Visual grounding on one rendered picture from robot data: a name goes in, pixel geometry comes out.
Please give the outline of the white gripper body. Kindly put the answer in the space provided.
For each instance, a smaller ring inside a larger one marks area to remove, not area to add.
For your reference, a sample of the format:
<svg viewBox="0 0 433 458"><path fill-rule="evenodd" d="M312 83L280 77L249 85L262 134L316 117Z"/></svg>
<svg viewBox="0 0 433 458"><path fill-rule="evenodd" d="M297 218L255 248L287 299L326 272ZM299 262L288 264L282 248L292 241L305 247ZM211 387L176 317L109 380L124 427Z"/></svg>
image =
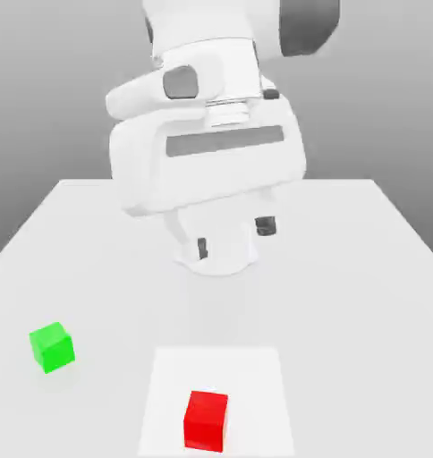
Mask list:
<svg viewBox="0 0 433 458"><path fill-rule="evenodd" d="M240 126L205 128L203 107L162 109L118 123L110 134L112 178L130 216L164 213L260 188L300 180L306 157L287 98L261 99ZM171 156L170 138L229 133L236 148Z"/></svg>

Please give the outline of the small red cube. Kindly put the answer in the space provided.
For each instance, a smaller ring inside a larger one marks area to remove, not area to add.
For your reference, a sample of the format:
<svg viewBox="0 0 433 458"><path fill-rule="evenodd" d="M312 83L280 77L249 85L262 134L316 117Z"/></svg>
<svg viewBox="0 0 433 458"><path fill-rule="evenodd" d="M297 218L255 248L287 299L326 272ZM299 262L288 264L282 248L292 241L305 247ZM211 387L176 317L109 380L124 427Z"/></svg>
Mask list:
<svg viewBox="0 0 433 458"><path fill-rule="evenodd" d="M191 392L183 418L185 447L223 452L228 399L227 394Z"/></svg>

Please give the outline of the small green cube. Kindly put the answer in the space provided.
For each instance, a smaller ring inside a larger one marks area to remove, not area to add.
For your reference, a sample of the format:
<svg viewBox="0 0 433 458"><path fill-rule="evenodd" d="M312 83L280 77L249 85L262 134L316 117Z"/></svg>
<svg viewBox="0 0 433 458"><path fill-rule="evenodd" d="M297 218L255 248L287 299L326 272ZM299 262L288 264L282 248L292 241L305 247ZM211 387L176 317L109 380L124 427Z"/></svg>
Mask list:
<svg viewBox="0 0 433 458"><path fill-rule="evenodd" d="M72 338L59 322L32 331L29 339L34 359L45 374L75 361Z"/></svg>

